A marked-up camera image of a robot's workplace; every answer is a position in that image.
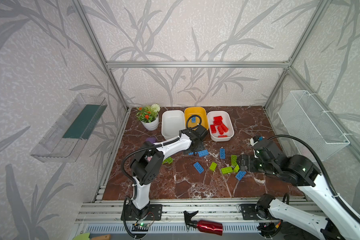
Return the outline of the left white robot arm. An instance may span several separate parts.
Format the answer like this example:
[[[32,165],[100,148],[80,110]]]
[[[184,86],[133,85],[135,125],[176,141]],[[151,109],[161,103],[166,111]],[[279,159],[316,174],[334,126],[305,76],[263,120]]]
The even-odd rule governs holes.
[[[202,125],[180,130],[178,136],[160,143],[144,142],[142,147],[127,155],[121,163],[122,173],[132,181],[134,192],[130,200],[138,211],[150,204],[149,193],[153,180],[157,178],[163,161],[185,151],[201,151],[208,130]]]

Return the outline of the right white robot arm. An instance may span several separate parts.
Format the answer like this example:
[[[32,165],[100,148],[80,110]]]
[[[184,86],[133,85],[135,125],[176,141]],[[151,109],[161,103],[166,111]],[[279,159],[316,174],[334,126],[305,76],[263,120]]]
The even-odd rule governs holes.
[[[318,154],[301,139],[287,137],[305,146],[316,161],[303,155],[288,157],[273,138],[255,136],[250,140],[254,153],[239,156],[238,165],[242,171],[263,173],[297,187],[324,216],[292,207],[270,194],[260,197],[254,214],[261,220],[288,222],[320,240],[360,240],[360,215],[336,192]]]

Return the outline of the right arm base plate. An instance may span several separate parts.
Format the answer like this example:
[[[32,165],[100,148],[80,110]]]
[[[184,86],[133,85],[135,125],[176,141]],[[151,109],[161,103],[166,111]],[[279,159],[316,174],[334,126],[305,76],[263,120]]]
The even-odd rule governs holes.
[[[279,219],[271,215],[269,210],[257,207],[257,204],[240,204],[239,211],[242,214],[243,220],[279,221]]]

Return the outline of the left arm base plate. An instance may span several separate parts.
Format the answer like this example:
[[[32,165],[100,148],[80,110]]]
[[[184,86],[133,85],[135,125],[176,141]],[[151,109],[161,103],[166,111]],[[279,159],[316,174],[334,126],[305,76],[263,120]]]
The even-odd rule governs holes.
[[[148,204],[142,210],[139,210],[134,204],[123,206],[122,221],[149,220],[160,221],[163,213],[163,205]]]

